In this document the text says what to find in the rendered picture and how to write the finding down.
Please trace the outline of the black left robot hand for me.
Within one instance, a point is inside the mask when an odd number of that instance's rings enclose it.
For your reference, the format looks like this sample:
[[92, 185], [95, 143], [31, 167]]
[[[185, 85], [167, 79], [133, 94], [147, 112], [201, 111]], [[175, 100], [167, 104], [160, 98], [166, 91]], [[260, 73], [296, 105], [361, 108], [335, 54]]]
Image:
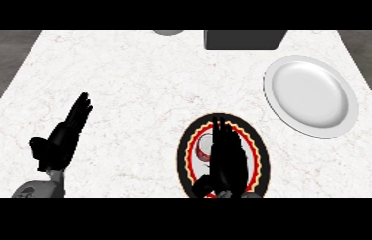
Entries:
[[89, 94], [85, 92], [73, 104], [65, 120], [55, 126], [49, 137], [33, 137], [30, 139], [34, 159], [40, 162], [40, 172], [62, 171], [67, 168], [92, 109]]

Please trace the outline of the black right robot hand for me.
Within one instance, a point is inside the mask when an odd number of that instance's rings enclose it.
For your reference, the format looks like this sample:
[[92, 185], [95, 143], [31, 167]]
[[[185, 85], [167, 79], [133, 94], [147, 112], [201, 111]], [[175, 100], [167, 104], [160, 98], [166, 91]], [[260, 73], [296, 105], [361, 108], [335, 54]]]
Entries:
[[204, 198], [211, 192], [217, 195], [226, 190], [242, 194], [247, 182], [247, 156], [238, 132], [225, 118], [214, 117], [210, 173], [197, 180], [192, 192], [198, 198]]

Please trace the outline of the black red patterned plate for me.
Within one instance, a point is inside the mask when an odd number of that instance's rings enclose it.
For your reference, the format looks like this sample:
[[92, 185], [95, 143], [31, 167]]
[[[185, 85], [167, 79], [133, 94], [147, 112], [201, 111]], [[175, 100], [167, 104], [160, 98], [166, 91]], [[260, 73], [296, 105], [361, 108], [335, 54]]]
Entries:
[[237, 116], [226, 113], [213, 113], [200, 117], [183, 132], [178, 149], [178, 173], [185, 193], [195, 198], [192, 186], [203, 175], [210, 173], [210, 161], [197, 158], [197, 141], [203, 134], [213, 134], [213, 118], [225, 118], [238, 132], [241, 145], [247, 156], [248, 182], [247, 192], [254, 192], [262, 197], [268, 190], [271, 179], [271, 163], [266, 145], [253, 126]]

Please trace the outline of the white plate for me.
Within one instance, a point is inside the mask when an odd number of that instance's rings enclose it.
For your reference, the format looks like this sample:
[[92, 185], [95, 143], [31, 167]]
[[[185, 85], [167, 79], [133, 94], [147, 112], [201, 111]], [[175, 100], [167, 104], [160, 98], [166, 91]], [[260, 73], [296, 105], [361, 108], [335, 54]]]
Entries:
[[359, 104], [352, 86], [337, 70], [316, 58], [279, 58], [263, 76], [268, 104], [300, 133], [330, 139], [353, 129]]

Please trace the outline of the dark grey box appliance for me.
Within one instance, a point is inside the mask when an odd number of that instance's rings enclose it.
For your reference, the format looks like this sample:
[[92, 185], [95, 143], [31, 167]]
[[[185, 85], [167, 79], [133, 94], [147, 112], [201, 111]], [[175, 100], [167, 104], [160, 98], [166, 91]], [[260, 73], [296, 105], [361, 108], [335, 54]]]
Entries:
[[285, 30], [206, 30], [206, 49], [275, 50], [287, 33]]

